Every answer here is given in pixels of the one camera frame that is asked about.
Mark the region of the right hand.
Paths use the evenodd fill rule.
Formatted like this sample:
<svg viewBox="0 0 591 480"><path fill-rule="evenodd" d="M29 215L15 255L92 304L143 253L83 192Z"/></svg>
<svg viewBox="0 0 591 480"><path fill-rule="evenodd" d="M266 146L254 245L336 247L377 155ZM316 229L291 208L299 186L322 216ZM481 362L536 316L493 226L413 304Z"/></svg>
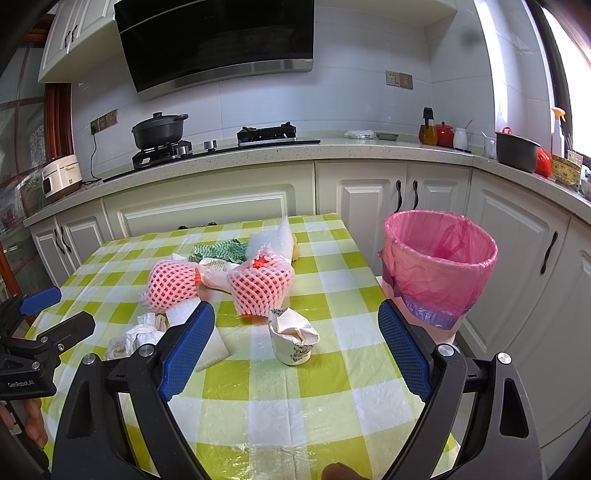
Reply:
<svg viewBox="0 0 591 480"><path fill-rule="evenodd" d="M342 463L332 463L322 470L322 480L368 480Z"/></svg>

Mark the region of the left hand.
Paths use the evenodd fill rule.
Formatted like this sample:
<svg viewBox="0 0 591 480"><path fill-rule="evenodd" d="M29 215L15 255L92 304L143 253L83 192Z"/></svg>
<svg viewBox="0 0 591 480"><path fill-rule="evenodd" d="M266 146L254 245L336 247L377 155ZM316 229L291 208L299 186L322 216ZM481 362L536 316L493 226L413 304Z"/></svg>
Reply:
<svg viewBox="0 0 591 480"><path fill-rule="evenodd" d="M25 412L28 415L28 419L25 422L25 432L40 449L43 449L48 442L48 435L44 426L41 405L42 402L40 399L28 399L24 401ZM0 406L0 413L5 426L9 430L12 430L15 427L15 421L4 404Z"/></svg>

